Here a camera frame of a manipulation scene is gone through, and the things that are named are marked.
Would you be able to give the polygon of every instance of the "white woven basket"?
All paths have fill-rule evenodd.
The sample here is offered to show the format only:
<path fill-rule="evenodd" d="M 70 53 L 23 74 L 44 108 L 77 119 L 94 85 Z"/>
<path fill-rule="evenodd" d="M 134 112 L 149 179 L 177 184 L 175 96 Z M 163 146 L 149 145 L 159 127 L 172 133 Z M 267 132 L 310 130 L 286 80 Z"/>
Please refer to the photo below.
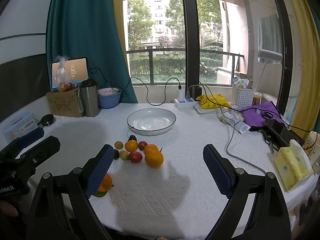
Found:
<path fill-rule="evenodd" d="M 253 89 L 241 89 L 232 86 L 231 104 L 237 105 L 239 110 L 241 110 L 243 107 L 251 106 L 253 94 Z"/>

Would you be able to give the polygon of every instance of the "white oval dish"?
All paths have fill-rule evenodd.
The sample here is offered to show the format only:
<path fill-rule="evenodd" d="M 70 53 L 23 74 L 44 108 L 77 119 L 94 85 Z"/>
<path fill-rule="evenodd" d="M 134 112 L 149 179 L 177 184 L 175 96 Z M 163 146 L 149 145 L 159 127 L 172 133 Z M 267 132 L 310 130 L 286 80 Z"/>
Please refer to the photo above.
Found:
<path fill-rule="evenodd" d="M 127 124 L 135 133 L 157 135 L 169 131 L 176 119 L 176 115 L 167 109 L 146 108 L 130 114 Z"/>

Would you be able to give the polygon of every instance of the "purple cloth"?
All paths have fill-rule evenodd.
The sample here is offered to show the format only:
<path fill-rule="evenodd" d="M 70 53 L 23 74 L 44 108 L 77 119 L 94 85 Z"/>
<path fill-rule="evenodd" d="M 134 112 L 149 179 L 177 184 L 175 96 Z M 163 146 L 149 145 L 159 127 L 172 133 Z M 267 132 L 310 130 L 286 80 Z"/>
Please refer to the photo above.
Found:
<path fill-rule="evenodd" d="M 247 106 L 242 108 L 243 110 L 246 110 L 243 112 L 243 116 L 244 116 L 244 120 L 246 122 L 247 125 L 249 125 L 250 127 L 254 126 L 254 127 L 263 127 L 264 126 L 264 121 L 266 119 L 264 119 L 260 114 L 257 114 L 256 111 L 257 109 L 261 110 L 261 113 L 263 112 L 263 110 L 268 110 L 267 113 L 272 114 L 273 118 L 272 119 L 276 119 L 278 122 L 283 123 L 282 119 L 279 117 L 279 112 L 276 109 L 275 105 L 272 102 L 266 102 L 263 103 L 261 105 L 255 105 L 255 106 Z"/>

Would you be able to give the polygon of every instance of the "yellow curtain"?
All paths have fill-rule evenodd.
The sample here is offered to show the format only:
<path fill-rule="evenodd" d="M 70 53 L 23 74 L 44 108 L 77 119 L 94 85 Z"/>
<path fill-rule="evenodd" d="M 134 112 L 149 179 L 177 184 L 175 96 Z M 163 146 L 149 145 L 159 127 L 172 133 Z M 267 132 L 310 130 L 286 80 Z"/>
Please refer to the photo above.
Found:
<path fill-rule="evenodd" d="M 116 25 L 118 29 L 118 35 L 122 47 L 122 52 L 124 54 L 124 59 L 127 62 L 127 52 L 125 49 L 125 38 L 124 38 L 124 23 L 123 23 L 123 0 L 111 0 L 113 6 L 113 13 L 116 19 Z"/>
<path fill-rule="evenodd" d="M 292 126 L 312 130 L 320 107 L 320 40 L 316 23 L 306 0 L 291 0 L 297 18 L 302 52 L 299 97 Z M 303 139 L 309 133 L 292 128 Z"/>

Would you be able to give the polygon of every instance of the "power strip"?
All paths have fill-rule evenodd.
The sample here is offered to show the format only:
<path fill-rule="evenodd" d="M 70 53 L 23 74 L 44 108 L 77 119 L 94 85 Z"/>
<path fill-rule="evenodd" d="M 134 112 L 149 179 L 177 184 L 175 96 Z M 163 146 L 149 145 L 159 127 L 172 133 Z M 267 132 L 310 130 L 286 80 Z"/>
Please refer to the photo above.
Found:
<path fill-rule="evenodd" d="M 191 99 L 184 99 L 183 101 L 178 101 L 178 99 L 174 100 L 174 105 L 178 109 L 181 109 L 181 108 L 192 108 L 196 104 L 198 104 L 198 102 L 194 101 L 192 98 Z"/>

